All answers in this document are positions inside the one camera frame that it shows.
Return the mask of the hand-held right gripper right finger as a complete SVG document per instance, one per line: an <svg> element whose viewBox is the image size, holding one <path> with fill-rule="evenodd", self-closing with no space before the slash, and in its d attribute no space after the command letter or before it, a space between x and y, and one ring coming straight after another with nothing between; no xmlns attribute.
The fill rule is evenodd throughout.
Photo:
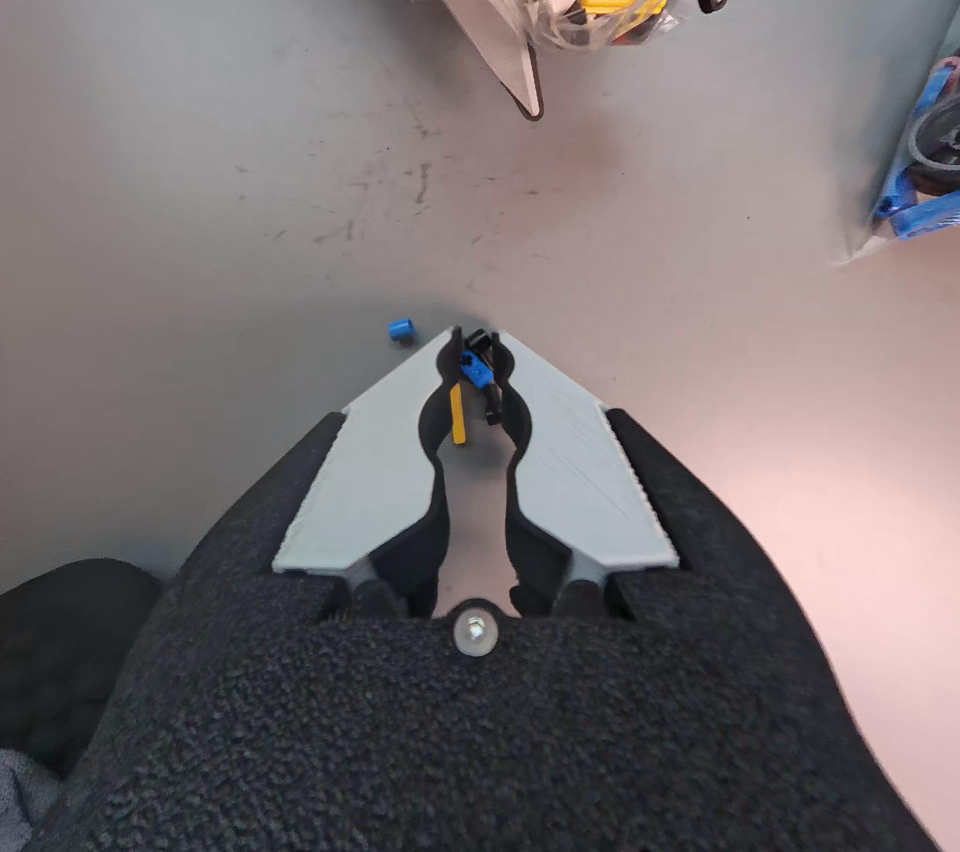
<svg viewBox="0 0 960 852"><path fill-rule="evenodd" d="M557 558L536 573L676 569L680 559L609 419L611 407L505 332L493 337L502 424L514 445L511 533Z"/></svg>

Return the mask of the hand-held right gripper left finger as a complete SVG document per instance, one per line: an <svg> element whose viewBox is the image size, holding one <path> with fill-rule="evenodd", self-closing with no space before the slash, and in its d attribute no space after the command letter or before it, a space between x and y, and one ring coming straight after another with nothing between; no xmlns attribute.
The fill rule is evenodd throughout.
<svg viewBox="0 0 960 852"><path fill-rule="evenodd" d="M357 396L271 562L275 573L437 577L450 543L438 450L462 329L452 326Z"/></svg>

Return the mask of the blue black toy connector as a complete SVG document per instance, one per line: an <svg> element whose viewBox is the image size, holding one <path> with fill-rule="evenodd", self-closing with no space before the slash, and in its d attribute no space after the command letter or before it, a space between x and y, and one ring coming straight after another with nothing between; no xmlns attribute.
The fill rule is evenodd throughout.
<svg viewBox="0 0 960 852"><path fill-rule="evenodd" d="M501 390L495 377L491 334L484 328L474 330L463 340L462 376L479 390L485 401L485 417L489 426L501 423Z"/></svg>

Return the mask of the large clear toy brick bag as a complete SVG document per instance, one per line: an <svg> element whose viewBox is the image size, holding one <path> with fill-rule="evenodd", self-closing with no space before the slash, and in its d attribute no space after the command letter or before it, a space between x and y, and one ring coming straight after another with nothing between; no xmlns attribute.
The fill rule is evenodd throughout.
<svg viewBox="0 0 960 852"><path fill-rule="evenodd" d="M838 265L958 225L958 11L898 133L890 161L861 209L844 216L832 254Z"/></svg>

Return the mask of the grey desk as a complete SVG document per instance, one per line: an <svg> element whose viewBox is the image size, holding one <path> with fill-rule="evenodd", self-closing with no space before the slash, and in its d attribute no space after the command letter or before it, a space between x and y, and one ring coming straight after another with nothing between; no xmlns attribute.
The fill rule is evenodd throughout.
<svg viewBox="0 0 960 852"><path fill-rule="evenodd" d="M958 0L538 54L436 0L2 0L2 589L171 574L386 333L503 328L739 516L958 850L958 229L848 264Z"/></svg>

